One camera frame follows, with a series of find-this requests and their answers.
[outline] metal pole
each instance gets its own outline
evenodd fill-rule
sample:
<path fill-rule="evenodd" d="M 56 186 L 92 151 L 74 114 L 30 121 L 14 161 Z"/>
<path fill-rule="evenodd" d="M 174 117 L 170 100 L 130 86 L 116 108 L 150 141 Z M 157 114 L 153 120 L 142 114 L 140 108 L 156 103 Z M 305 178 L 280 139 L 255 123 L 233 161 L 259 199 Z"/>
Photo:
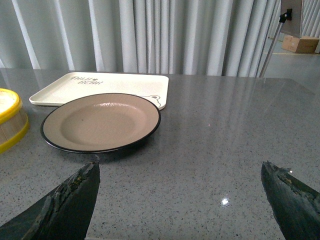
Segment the metal pole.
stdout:
<path fill-rule="evenodd" d="M 259 78 L 263 78 L 264 75 L 265 75 L 265 72 L 267 70 L 268 64 L 270 62 L 270 58 L 272 56 L 272 53 L 274 52 L 274 49 L 275 49 L 275 46 L 276 46 L 276 43 L 278 41 L 278 38 L 279 38 L 279 35 L 280 35 L 280 32 L 281 32 L 281 29 L 282 29 L 283 25 L 284 25 L 283 22 L 279 22 L 278 26 L 276 27 L 275 34 L 274 34 L 271 46 L 270 46 L 268 54 L 266 55 L 266 58 L 264 60 L 264 63 L 263 63 Z"/>

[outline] floor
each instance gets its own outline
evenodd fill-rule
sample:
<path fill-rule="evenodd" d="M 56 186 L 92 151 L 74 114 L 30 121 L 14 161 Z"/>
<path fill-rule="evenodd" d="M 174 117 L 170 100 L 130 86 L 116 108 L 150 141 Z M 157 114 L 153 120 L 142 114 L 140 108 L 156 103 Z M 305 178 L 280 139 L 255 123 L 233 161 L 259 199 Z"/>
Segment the floor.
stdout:
<path fill-rule="evenodd" d="M 271 42 L 271 39 L 266 42 L 263 61 Z M 293 53 L 281 46 L 282 42 L 278 41 L 264 77 L 293 79 L 313 93 L 320 94 L 320 54 Z"/>

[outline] cardboard box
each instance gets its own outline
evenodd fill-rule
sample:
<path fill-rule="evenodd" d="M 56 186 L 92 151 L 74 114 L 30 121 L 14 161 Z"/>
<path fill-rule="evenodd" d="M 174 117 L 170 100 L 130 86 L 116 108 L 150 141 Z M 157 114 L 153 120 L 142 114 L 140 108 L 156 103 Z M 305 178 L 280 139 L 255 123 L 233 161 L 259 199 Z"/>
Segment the cardboard box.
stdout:
<path fill-rule="evenodd" d="M 303 36 L 297 38 L 286 35 L 283 39 L 282 48 L 297 54 L 314 54 L 319 43 L 319 38 Z"/>

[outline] yellow lid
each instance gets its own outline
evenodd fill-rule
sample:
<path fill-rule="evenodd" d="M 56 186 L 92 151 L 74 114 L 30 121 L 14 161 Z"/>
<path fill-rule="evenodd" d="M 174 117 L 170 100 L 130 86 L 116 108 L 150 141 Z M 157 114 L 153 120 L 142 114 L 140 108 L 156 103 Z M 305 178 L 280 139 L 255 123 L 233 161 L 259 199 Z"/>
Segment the yellow lid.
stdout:
<path fill-rule="evenodd" d="M 15 129 L 15 131 L 11 132 L 14 134 L 9 138 L 6 137 L 4 134 L 4 139 L 7 138 L 7 140 L 5 141 L 3 141 L 3 135 L 0 135 L 0 139 L 2 136 L 2 141 L 0 141 L 0 153 L 3 153 L 7 149 L 15 145 L 17 142 L 19 142 L 27 133 L 30 126 L 28 116 L 22 109 L 22 100 L 19 97 L 19 95 L 9 89 L 0 88 L 0 132 L 2 130 L 4 133 L 4 129 L 5 129 L 4 125 L 7 125 L 7 128 L 9 126 L 10 128 L 12 124 L 11 118 L 13 118 L 18 114 L 20 116 L 21 115 L 24 116 L 23 125 L 21 125 L 20 129 L 18 128 L 18 129 Z"/>
<path fill-rule="evenodd" d="M 0 124 L 8 121 L 22 107 L 21 98 L 9 89 L 0 88 Z"/>

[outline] speckled countertop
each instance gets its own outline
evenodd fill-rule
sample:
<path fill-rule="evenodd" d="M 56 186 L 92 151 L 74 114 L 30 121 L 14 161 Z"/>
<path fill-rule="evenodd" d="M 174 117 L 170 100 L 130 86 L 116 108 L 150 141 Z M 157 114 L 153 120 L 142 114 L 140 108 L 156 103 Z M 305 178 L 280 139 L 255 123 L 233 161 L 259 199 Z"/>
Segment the speckled countertop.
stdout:
<path fill-rule="evenodd" d="M 0 225 L 96 160 L 88 239 L 283 240 L 263 161 L 320 191 L 320 98 L 293 80 L 168 75 L 161 124 L 145 145 L 84 155 L 46 144 L 40 125 L 54 108 L 29 102 L 66 73 L 0 70 L 0 88 L 22 97 L 31 125 L 0 155 Z"/>

